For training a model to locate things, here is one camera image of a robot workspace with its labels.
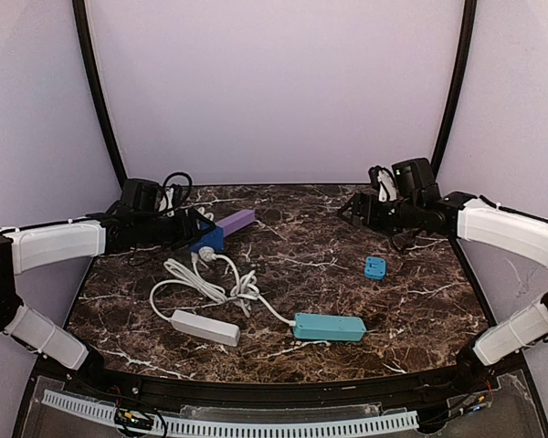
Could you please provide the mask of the dark blue cube socket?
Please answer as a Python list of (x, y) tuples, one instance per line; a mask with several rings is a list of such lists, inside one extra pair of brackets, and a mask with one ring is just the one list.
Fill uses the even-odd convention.
[(203, 235), (197, 242), (189, 246), (189, 250), (193, 253), (197, 253), (203, 247), (210, 247), (216, 253), (221, 253), (224, 250), (223, 229), (216, 227), (209, 233)]

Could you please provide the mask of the light blue plug adapter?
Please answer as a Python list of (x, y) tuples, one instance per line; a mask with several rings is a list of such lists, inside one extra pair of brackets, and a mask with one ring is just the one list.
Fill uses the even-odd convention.
[(381, 281), (386, 275), (386, 261), (382, 257), (368, 256), (365, 258), (364, 276)]

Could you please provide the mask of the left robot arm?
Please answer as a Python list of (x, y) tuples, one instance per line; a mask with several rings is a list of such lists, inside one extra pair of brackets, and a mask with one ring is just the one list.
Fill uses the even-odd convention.
[(24, 272), (77, 258), (127, 252), (136, 247), (180, 248), (216, 229), (195, 208), (171, 214), (94, 214), (48, 225), (0, 229), (0, 332), (69, 370), (84, 370), (100, 354), (16, 293)]

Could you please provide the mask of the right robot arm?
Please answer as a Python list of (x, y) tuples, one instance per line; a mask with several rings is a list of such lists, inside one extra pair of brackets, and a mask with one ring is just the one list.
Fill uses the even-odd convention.
[[(356, 193), (338, 215), (349, 224), (385, 235), (419, 229), (494, 246), (548, 269), (548, 219), (501, 206), (484, 196), (453, 192), (422, 203), (414, 198), (382, 201), (375, 193)], [(548, 291), (471, 341), (466, 355), (489, 367), (541, 339), (548, 340)]]

